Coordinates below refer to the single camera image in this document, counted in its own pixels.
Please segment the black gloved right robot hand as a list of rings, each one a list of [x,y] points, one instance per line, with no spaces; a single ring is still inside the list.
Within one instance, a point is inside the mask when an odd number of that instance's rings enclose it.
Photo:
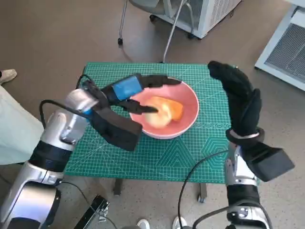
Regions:
[[[231,65],[210,61],[210,76],[222,83],[229,104],[231,128],[238,136],[257,133],[262,108],[261,92],[245,73]]]

